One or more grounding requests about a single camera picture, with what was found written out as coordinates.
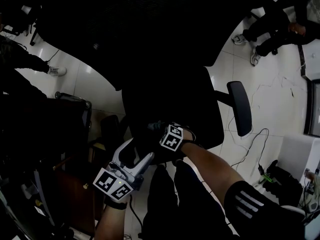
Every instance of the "black pants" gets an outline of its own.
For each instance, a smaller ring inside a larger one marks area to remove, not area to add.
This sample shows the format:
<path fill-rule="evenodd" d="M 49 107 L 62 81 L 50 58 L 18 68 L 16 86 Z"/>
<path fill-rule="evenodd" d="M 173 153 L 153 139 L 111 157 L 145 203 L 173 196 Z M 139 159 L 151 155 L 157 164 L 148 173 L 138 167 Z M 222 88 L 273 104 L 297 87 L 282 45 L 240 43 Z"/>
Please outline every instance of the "black pants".
<path fill-rule="evenodd" d="M 15 69 L 32 69 L 48 73 L 49 65 L 38 56 L 29 54 L 16 42 L 8 39 L 1 41 L 2 91 L 14 97 L 28 95 L 32 99 L 45 99 L 47 96 L 31 85 Z"/>
<path fill-rule="evenodd" d="M 233 237 L 221 206 L 183 161 L 177 162 L 174 182 L 165 167 L 158 166 L 151 181 L 147 209 L 142 229 L 144 240 Z"/>
<path fill-rule="evenodd" d="M 244 37 L 248 41 L 257 41 L 257 38 L 265 33 L 275 34 L 256 47 L 256 52 L 261 56 L 267 56 L 271 51 L 283 45 L 295 44 L 306 45 L 312 42 L 319 35 L 318 24 L 308 21 L 306 24 L 306 34 L 302 36 L 292 31 L 288 31 L 290 23 L 284 8 L 294 4 L 294 0 L 278 0 L 277 3 L 269 4 L 266 14 L 251 25 L 249 29 L 243 31 Z"/>

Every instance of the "forearm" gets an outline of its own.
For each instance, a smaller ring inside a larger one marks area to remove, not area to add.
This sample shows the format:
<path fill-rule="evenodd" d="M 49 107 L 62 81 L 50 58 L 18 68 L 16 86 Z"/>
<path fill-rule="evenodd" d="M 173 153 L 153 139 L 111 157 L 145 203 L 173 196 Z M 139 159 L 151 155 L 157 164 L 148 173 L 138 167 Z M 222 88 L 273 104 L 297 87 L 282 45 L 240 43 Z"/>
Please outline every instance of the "forearm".
<path fill-rule="evenodd" d="M 244 179 L 217 155 L 193 143 L 185 143 L 181 151 L 194 163 L 212 192 L 224 205 L 228 189 Z"/>
<path fill-rule="evenodd" d="M 98 228 L 95 240 L 123 240 L 126 210 L 118 210 L 107 206 Z"/>

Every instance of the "person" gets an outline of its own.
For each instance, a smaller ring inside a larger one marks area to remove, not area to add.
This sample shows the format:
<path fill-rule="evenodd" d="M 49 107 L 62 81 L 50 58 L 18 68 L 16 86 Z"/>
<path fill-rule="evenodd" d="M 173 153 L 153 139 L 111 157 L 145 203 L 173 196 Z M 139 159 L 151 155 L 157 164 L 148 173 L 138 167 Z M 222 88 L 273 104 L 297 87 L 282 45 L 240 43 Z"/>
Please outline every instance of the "person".
<path fill-rule="evenodd" d="M 65 67 L 49 66 L 38 56 L 29 54 L 17 42 L 0 35 L 0 68 L 2 73 L 2 91 L 15 97 L 21 97 L 27 93 L 34 99 L 45 99 L 47 96 L 38 88 L 31 85 L 15 69 L 29 68 L 34 71 L 44 72 L 50 76 L 64 76 L 67 73 Z"/>
<path fill-rule="evenodd" d="M 221 157 L 194 143 L 184 130 L 180 150 L 194 163 L 221 206 L 206 190 L 194 170 L 176 160 L 174 182 L 163 165 L 151 180 L 144 240 L 168 239 L 304 239 L 304 227 L 293 211 L 260 194 Z M 125 207 L 108 202 L 96 229 L 95 240 L 124 239 Z M 233 235 L 225 215 L 239 236 Z"/>
<path fill-rule="evenodd" d="M 277 31 L 261 45 L 253 47 L 250 62 L 253 66 L 259 63 L 261 57 L 267 56 L 273 50 L 283 45 L 306 45 L 315 39 L 320 39 L 320 0 L 278 0 L 270 1 L 265 9 L 265 15 L 258 19 L 242 34 L 232 37 L 235 45 L 246 42 L 256 42 L 257 38 L 267 32 Z M 283 9 L 294 6 L 296 21 L 290 22 Z"/>

